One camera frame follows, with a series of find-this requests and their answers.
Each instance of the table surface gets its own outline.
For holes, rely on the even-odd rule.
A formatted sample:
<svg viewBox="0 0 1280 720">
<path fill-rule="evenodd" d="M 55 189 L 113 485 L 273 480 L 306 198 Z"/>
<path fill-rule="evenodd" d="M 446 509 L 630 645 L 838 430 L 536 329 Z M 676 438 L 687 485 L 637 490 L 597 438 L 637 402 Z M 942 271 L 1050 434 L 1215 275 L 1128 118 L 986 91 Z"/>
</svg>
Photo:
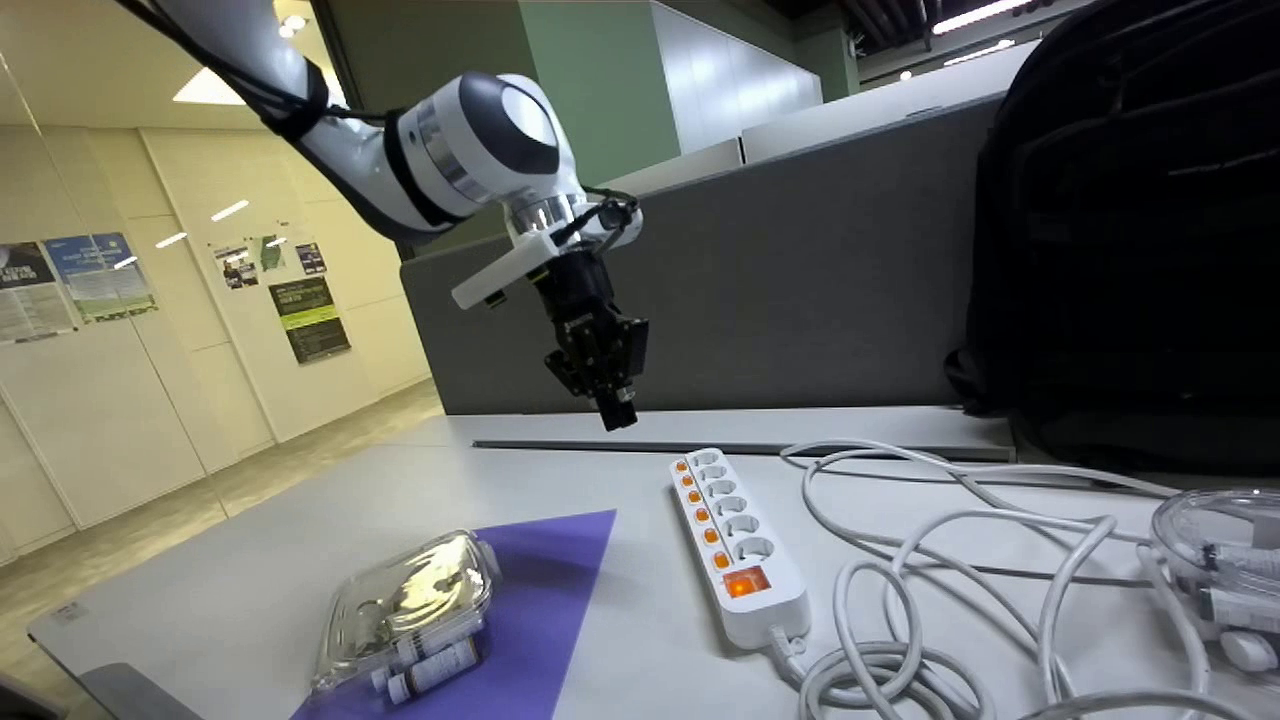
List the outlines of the table surface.
<svg viewBox="0 0 1280 720">
<path fill-rule="evenodd" d="M 1009 448 L 998 423 L 942 407 L 647 414 L 625 438 L 602 438 L 597 416 L 441 416 L 83 594 L 42 618 L 31 642 L 116 718 L 282 720 L 306 698 L 314 645 L 345 577 L 452 529 L 616 509 L 557 718 L 792 718 L 796 691 L 772 678 L 766 660 L 736 655 L 721 642 L 667 498 L 670 454 L 497 454 L 473 448 L 473 441 L 803 443 L 857 438 Z M 733 455 L 733 464 L 806 581 L 810 649 L 830 649 L 830 581 L 861 554 L 803 513 L 788 464 L 766 455 Z M 845 523 L 887 535 L 906 535 L 950 509 L 974 509 L 950 485 L 823 480 L 816 498 Z M 1064 517 L 1116 513 L 1132 532 L 1143 532 L 1154 509 L 1151 499 L 1075 490 L 1003 490 L 1003 498 Z M 941 540 L 950 555 L 986 565 L 1050 570 L 1061 559 L 1043 540 L 994 523 L 962 523 Z M 1095 571 L 1132 570 L 1136 554 L 1123 546 L 1104 548 L 1095 565 Z M 994 585 L 1037 618 L 1041 581 Z M 873 595 L 873 588 L 857 594 L 866 610 L 861 618 L 866 635 L 878 633 Z M 962 610 L 930 594 L 920 595 L 922 642 L 979 669 L 994 718 L 1041 704 L 1027 660 Z M 1184 689 L 1180 651 L 1148 594 L 1075 588 L 1061 635 L 1083 691 Z M 103 689 L 103 678 L 116 674 L 121 679 L 121 669 L 144 684 L 132 691 Z M 1212 691 L 1257 718 L 1273 718 L 1280 701 L 1280 684 L 1245 684 L 1230 674 L 1218 674 Z"/>
</svg>

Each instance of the robotic arm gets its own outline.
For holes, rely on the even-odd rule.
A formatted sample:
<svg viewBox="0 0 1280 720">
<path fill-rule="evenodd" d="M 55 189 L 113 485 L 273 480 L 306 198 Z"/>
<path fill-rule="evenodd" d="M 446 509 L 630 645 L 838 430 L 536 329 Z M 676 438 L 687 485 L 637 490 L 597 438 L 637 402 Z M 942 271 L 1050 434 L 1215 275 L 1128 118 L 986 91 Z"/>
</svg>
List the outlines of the robotic arm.
<svg viewBox="0 0 1280 720">
<path fill-rule="evenodd" d="M 404 260 L 504 203 L 513 247 L 452 301 L 476 307 L 528 275 L 557 323 L 551 376 L 592 397 L 602 430 L 637 423 L 647 323 L 621 317 L 601 257 L 630 243 L 643 213 L 581 189 L 564 127 L 528 77 L 456 77 L 407 114 L 362 119 L 327 104 L 321 67 L 279 39 L 273 0 L 121 4 L 221 72 Z"/>
</svg>

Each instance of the floor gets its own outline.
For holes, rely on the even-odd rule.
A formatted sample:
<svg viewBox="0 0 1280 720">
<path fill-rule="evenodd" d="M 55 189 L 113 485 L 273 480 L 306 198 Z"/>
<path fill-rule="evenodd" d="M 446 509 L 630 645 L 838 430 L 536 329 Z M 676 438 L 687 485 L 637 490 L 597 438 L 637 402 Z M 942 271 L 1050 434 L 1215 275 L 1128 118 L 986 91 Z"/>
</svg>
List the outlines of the floor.
<svg viewBox="0 0 1280 720">
<path fill-rule="evenodd" d="M 29 642 L 31 622 L 427 416 L 441 416 L 432 386 L 397 391 L 355 416 L 0 570 L 0 679 L 16 679 L 23 691 L 67 713 L 67 720 L 100 720 L 103 713 Z"/>
</svg>

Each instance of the black backpack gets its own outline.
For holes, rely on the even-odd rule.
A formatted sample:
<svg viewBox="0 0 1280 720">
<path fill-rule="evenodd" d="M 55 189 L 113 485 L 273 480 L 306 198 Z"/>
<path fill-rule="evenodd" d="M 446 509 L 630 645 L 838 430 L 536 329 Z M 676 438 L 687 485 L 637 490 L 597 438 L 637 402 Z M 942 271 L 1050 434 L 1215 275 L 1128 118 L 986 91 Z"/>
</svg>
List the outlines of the black backpack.
<svg viewBox="0 0 1280 720">
<path fill-rule="evenodd" d="M 1113 469 L 1280 471 L 1280 4 L 1101 0 L 1009 89 L 950 387 Z"/>
</svg>

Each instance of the power strip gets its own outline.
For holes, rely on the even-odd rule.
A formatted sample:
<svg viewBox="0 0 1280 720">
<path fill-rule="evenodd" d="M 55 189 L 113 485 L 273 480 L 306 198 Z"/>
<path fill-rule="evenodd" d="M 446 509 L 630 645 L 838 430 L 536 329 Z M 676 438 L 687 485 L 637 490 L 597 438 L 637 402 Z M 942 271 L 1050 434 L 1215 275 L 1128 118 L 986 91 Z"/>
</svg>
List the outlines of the power strip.
<svg viewBox="0 0 1280 720">
<path fill-rule="evenodd" d="M 806 635 L 801 570 L 728 455 L 701 448 L 670 459 L 670 490 L 728 645 L 755 651 L 772 630 Z"/>
</svg>

